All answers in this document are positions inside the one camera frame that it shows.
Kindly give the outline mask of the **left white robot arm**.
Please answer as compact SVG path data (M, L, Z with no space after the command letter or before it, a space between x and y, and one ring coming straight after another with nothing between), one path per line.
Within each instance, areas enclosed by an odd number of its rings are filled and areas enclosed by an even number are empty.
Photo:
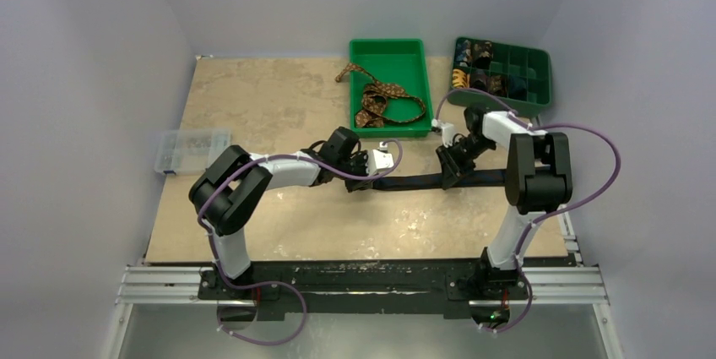
M219 288L232 299L252 287L247 272L245 226L268 190L316 187L339 177L348 190L368 184L380 171L393 167L384 150L364 150L348 128L336 128L327 140L285 155L250 153L239 145L226 148L193 184L189 199L199 225L206 230Z

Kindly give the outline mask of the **bright green plastic tray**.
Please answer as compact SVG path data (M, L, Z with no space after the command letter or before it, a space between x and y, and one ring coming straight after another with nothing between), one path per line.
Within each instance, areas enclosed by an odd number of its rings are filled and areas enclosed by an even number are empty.
M417 139L431 131L433 108L426 57L420 39L354 39L349 44L349 62L368 74L350 71L343 81L350 87L350 128L366 139ZM378 128L360 128L355 116L362 108L363 91L370 77L398 84L410 96L389 99L384 115L390 120Z

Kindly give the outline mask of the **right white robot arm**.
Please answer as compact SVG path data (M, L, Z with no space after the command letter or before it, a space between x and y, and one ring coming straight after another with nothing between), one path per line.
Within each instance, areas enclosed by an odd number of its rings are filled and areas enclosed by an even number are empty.
M512 112L487 111L479 104L466 108L464 118L468 135L437 118L431 122L442 139L436 153L443 189L476 175L475 161L487 150L507 151L503 188L509 208L466 281L482 296L494 297L521 280L522 253L534 237L536 219L572 197L569 143L564 133L535 130Z

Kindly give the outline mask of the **dark green compartment organizer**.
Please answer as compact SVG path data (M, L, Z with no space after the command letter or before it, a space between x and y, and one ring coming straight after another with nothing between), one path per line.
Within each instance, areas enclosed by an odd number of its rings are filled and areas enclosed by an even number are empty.
M486 39L478 39L471 37L459 37L456 39L469 39L472 41L490 41ZM535 118L541 112L547 110L551 106L552 87L551 87L551 58L549 54L541 49L515 46L501 42L491 41L493 43L494 55L490 67L484 70L488 76L502 74L505 76L518 76L524 78L528 82L528 96L526 101L516 101L509 98L492 95L489 91L477 89L454 89L451 86L452 71L454 68L462 69L471 73L472 70L478 69L470 67L460 67L454 62L455 46L453 50L453 61L451 69L451 79L448 89L456 90L458 93L450 95L448 101L454 105L467 106L472 103L481 102L490 106L498 107L499 104L494 101L498 98L504 102L509 108L522 118Z

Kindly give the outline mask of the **dark navy striped tie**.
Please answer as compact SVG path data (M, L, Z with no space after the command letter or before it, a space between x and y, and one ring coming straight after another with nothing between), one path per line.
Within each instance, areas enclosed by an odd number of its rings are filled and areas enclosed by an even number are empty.
M506 169L476 170L458 179L454 184L444 185L441 173L414 175L407 177L383 177L373 181L345 179L344 185L349 193L363 190L385 192L417 191L449 188L493 188L503 187L506 182Z

